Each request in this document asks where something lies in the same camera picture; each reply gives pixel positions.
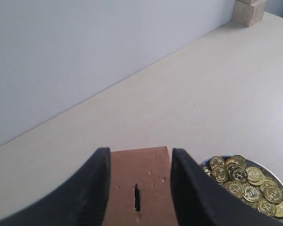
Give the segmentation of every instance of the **round metal dish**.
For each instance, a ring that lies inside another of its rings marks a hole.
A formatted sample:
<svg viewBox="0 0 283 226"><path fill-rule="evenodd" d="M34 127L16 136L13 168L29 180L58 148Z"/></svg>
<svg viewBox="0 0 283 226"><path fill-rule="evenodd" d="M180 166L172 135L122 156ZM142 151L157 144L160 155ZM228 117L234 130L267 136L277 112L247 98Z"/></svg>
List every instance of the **round metal dish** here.
<svg viewBox="0 0 283 226"><path fill-rule="evenodd" d="M220 155L220 157L222 157L225 161L230 158L231 156L227 156L227 155ZM209 166L209 160L210 159L207 159L205 161L203 161L200 166L206 166L208 168L210 168ZM249 166L255 166L255 167L258 167L262 170L263 174L265 176L268 176L270 177L272 180L276 181L278 183L278 187L282 190L283 192L283 184L282 182L271 172L269 171L267 168L265 168L264 166L254 162L254 161L251 161L251 160L246 160L246 167L249 167Z"/></svg>

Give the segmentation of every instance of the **white table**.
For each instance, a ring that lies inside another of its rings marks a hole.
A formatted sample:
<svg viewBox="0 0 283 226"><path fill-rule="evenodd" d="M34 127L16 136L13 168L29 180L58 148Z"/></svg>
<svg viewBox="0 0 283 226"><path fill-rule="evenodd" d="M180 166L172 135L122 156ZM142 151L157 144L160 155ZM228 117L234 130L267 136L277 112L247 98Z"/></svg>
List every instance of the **white table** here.
<svg viewBox="0 0 283 226"><path fill-rule="evenodd" d="M0 147L0 218L40 199L97 147L235 153L283 182L283 19L229 23Z"/></svg>

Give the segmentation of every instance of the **coin slot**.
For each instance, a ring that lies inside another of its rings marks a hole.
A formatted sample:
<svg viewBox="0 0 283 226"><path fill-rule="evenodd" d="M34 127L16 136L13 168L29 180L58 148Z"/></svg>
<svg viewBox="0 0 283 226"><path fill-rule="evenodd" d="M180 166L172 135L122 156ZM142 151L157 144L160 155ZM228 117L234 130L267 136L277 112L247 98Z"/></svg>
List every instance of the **coin slot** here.
<svg viewBox="0 0 283 226"><path fill-rule="evenodd" d="M137 184L134 186L134 209L136 212L141 211L141 191Z"/></svg>

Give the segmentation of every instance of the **pile of gold coins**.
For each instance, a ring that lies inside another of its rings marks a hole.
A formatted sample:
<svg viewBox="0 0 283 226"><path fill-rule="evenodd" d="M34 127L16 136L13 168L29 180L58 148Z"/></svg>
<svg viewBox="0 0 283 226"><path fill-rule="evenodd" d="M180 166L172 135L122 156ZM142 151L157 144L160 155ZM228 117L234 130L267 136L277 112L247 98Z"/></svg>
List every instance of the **pile of gold coins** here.
<svg viewBox="0 0 283 226"><path fill-rule="evenodd" d="M243 203L273 218L283 218L283 192L278 184L257 167L246 167L241 155L226 161L219 156L210 159L203 171Z"/></svg>

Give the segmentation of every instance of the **white wall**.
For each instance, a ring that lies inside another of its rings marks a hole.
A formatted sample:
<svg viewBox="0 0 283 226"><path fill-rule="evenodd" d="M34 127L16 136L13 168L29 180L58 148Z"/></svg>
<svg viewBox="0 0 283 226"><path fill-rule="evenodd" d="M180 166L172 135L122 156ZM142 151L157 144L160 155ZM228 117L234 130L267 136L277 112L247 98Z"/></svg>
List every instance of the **white wall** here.
<svg viewBox="0 0 283 226"><path fill-rule="evenodd" d="M283 17L283 0L267 0L266 12Z"/></svg>
<svg viewBox="0 0 283 226"><path fill-rule="evenodd" d="M0 0L0 145L225 24L233 6Z"/></svg>

